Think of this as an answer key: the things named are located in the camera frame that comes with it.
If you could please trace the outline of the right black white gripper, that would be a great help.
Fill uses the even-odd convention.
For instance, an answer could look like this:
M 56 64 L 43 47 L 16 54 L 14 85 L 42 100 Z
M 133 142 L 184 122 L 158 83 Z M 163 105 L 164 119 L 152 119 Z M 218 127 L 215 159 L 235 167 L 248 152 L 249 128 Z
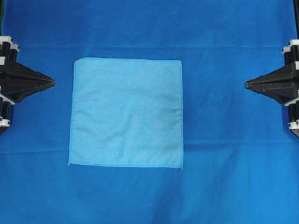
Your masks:
M 285 66 L 269 74 L 251 79 L 245 88 L 263 94 L 288 109 L 288 128 L 299 137 L 299 40 L 292 39 L 282 49 Z M 291 84 L 270 84 L 291 82 Z

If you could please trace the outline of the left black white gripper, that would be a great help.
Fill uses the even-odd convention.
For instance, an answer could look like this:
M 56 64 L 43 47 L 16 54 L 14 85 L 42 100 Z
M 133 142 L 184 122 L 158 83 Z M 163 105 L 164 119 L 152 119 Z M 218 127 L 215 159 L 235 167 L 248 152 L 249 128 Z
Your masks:
M 55 86 L 54 79 L 16 62 L 19 51 L 12 37 L 0 36 L 0 134 L 12 124 L 15 103 Z M 8 82 L 9 77 L 39 82 Z

